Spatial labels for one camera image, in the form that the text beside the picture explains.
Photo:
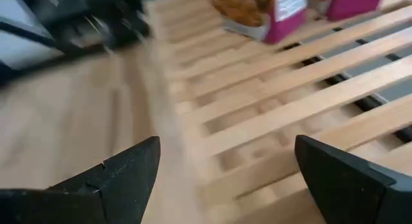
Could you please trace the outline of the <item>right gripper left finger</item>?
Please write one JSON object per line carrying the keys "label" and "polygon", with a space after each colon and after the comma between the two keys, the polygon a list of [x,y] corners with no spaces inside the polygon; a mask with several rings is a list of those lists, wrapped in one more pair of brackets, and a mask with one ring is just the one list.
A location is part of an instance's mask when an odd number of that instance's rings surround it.
{"label": "right gripper left finger", "polygon": [[151,136],[47,189],[0,189],[0,224],[140,224],[159,162]]}

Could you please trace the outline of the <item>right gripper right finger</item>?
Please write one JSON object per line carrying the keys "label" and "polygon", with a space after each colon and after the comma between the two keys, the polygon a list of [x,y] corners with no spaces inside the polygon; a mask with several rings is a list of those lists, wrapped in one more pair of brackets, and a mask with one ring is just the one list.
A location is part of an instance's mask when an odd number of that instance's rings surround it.
{"label": "right gripper right finger", "polygon": [[305,135],[295,157],[327,224],[412,224],[412,176]]}

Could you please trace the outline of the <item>purple Raisin Bran cereal box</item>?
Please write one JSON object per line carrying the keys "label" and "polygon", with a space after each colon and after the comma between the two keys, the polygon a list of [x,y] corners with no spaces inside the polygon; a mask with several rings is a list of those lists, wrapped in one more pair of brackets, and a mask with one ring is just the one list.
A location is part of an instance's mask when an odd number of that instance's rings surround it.
{"label": "purple Raisin Bran cereal box", "polygon": [[329,21],[339,21],[375,11],[380,0],[308,0],[313,8]]}
{"label": "purple Raisin Bran cereal box", "polygon": [[258,41],[275,44],[306,19],[307,0],[210,0],[223,27]]}

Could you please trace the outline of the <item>wooden slatted shelf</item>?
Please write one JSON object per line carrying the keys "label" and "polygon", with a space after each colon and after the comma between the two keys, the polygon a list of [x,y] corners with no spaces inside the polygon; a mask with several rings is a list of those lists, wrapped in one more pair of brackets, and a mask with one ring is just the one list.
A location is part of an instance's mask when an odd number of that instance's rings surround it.
{"label": "wooden slatted shelf", "polygon": [[225,31],[207,0],[146,5],[198,200],[212,224],[325,224],[297,135],[412,176],[412,0],[330,22],[310,10],[279,44]]}

